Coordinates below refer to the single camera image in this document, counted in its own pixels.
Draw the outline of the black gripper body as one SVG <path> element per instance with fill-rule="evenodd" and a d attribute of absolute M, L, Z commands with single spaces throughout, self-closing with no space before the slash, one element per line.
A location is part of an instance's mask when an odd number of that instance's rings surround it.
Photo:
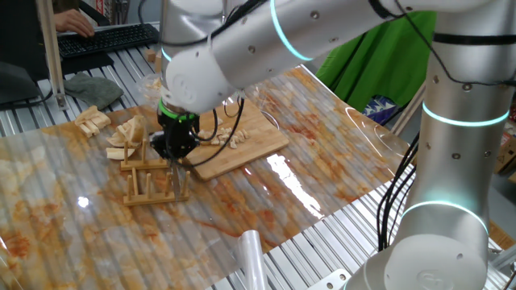
<path fill-rule="evenodd" d="M 198 131 L 198 116 L 194 115 L 191 119 L 172 119 L 161 115 L 158 123 L 162 126 L 162 131 L 158 135 L 164 135 L 169 154 L 169 160 L 178 160 L 183 156 L 183 142 L 188 136 L 193 136 L 192 131 Z"/>

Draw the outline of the person right hand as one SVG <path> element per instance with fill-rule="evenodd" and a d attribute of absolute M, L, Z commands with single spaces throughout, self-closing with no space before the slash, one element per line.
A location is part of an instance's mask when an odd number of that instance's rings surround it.
<path fill-rule="evenodd" d="M 94 28 L 78 10 L 67 10 L 54 14 L 56 30 L 58 32 L 75 32 L 78 35 L 88 38 L 94 36 Z"/>

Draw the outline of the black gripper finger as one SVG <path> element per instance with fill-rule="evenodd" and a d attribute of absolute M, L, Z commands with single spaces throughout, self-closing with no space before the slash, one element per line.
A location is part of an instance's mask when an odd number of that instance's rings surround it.
<path fill-rule="evenodd" d="M 150 135 L 149 144 L 151 148 L 164 160 L 169 159 L 164 135 Z"/>
<path fill-rule="evenodd" d="M 186 157 L 191 151 L 200 145 L 200 141 L 193 136 L 188 136 L 183 142 L 183 156 Z"/>

